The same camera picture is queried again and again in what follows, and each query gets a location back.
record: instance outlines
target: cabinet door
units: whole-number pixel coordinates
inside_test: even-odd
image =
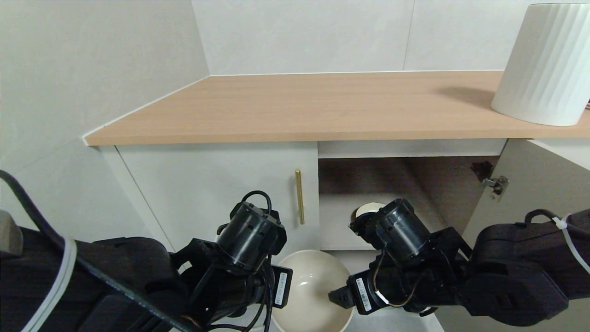
[[[119,146],[137,186],[173,248],[215,240],[217,227],[252,190],[263,190],[287,230],[275,262],[319,249],[317,142]],[[300,224],[295,169],[301,169],[305,224]],[[248,201],[266,207],[252,196]]]
[[[503,175],[510,184],[500,202],[485,190],[473,213],[463,238],[473,246],[485,227],[498,223],[522,222],[534,209],[548,209],[564,216],[590,207],[590,170],[550,151],[537,141],[511,139],[506,144],[493,177]],[[580,161],[590,161],[590,145],[579,149]],[[512,327],[489,317],[472,317],[463,307],[445,307],[437,317],[446,331],[457,332],[578,332],[590,331],[590,299],[572,300],[569,308],[532,327]]]

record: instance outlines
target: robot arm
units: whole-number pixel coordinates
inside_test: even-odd
[[[31,218],[42,218],[16,179],[1,170],[0,175],[25,202],[27,212],[38,213]],[[266,209],[247,201],[253,194],[267,199]],[[0,226],[0,330],[21,331],[48,298],[64,250],[57,250],[59,246],[45,233],[16,226],[3,211]],[[164,332],[174,322],[184,331],[231,328],[247,332],[265,307],[268,329],[271,309],[287,304],[293,274],[291,269],[270,263],[271,256],[280,253],[287,242],[287,234],[268,195],[262,191],[247,194],[230,213],[230,222],[219,227],[218,235],[216,242],[193,239],[177,253],[168,253],[161,243],[144,237],[76,241],[76,265],[67,288],[47,319],[40,322],[40,330]],[[131,289],[133,296],[96,278],[80,266],[80,258]],[[187,262],[191,267],[179,273]],[[279,276],[285,287],[280,292],[275,283]],[[282,299],[278,301],[274,294],[282,294]],[[158,317],[140,300],[163,314]],[[215,324],[223,317],[242,316],[251,304],[260,304],[260,308],[248,326]]]
[[[531,326],[590,297],[590,271],[572,255],[561,229],[533,217],[484,229],[471,250],[452,228],[430,233],[410,203],[398,199],[357,217],[353,232],[382,251],[367,271],[351,275],[329,294],[342,307],[368,315],[392,306],[427,315],[443,305],[462,305],[473,316],[512,326]],[[573,245],[590,261],[590,210],[565,220]]]

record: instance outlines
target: wooden countertop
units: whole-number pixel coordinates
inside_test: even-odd
[[[590,137],[501,115],[501,71],[211,76],[85,137],[89,145]]]

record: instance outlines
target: wall tile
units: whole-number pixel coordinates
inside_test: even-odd
[[[188,2],[0,4],[2,167],[208,75]]]
[[[401,70],[413,4],[193,1],[212,75]]]
[[[151,234],[98,150],[76,139],[13,174],[60,234],[84,241]],[[2,183],[0,208],[21,226],[36,229]]]
[[[416,0],[404,70],[503,70],[525,16],[540,2]]]

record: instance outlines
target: door hinge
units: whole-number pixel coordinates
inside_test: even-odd
[[[494,165],[489,161],[474,162],[471,164],[471,170],[477,175],[477,179],[481,184],[486,187],[491,187],[491,199],[499,202],[500,199],[502,199],[502,195],[506,192],[510,180],[502,175],[497,178],[492,178],[491,174],[494,171]]]

